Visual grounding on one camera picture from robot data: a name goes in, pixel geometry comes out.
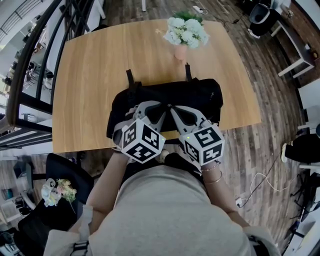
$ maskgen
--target flower vase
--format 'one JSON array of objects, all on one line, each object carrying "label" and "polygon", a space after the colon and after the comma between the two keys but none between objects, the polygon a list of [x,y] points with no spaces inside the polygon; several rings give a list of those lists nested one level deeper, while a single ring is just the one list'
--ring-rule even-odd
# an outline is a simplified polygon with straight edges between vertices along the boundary
[{"label": "flower vase", "polygon": [[174,48],[174,57],[178,60],[183,61],[187,58],[187,48],[186,44],[176,45]]}]

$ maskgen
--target floor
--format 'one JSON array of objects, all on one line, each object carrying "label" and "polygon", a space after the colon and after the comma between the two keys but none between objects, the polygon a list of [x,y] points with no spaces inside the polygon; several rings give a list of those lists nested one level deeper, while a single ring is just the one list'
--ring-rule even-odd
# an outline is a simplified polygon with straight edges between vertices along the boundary
[{"label": "floor", "polygon": [[[295,177],[301,170],[296,162],[289,161],[284,164],[280,160],[282,144],[293,140],[297,126],[304,123],[295,83],[289,75],[277,76],[288,64],[273,38],[269,35],[262,36],[259,40],[252,38],[247,32],[247,16],[232,24],[242,16],[242,11],[235,5],[236,0],[201,0],[201,3],[215,17],[228,21],[225,23],[226,30],[246,67],[262,118],[260,124],[223,133],[226,141],[221,165],[223,174],[235,198],[248,198],[255,174],[268,173],[274,163],[268,176],[269,182],[275,188],[283,189],[289,186],[288,189],[277,192],[264,182],[239,211],[251,225],[266,226],[279,249],[283,251],[288,242],[284,239],[286,232],[294,221],[290,220],[290,217],[298,213],[298,207],[293,198],[290,198],[290,193],[298,187]],[[201,6],[197,1],[189,0],[146,0],[147,11],[142,12],[140,0],[106,0],[104,9],[107,18],[102,23],[114,26],[135,21],[166,19],[176,11],[192,10],[193,5]],[[210,14],[203,18],[215,20]],[[290,42],[286,42],[286,37],[281,33],[279,39],[290,47]],[[110,157],[107,149],[94,150],[87,154],[82,166],[91,174],[100,173]],[[45,155],[32,157],[36,170],[44,172],[45,159]],[[0,177],[11,172],[10,166],[4,170],[3,168],[3,163],[0,162]],[[256,177],[252,189],[262,178],[261,175]]]}]

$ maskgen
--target bouquet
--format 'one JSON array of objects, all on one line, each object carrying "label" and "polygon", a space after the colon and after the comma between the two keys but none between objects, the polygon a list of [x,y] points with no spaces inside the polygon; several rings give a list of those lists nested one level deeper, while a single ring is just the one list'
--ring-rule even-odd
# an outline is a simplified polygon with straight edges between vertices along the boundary
[{"label": "bouquet", "polygon": [[197,48],[199,41],[205,45],[209,35],[205,32],[202,18],[188,12],[177,12],[168,19],[168,31],[163,36],[173,45],[187,45]]},{"label": "bouquet", "polygon": [[57,190],[62,194],[62,197],[72,203],[76,199],[77,190],[71,187],[71,182],[68,179],[57,179]]}]

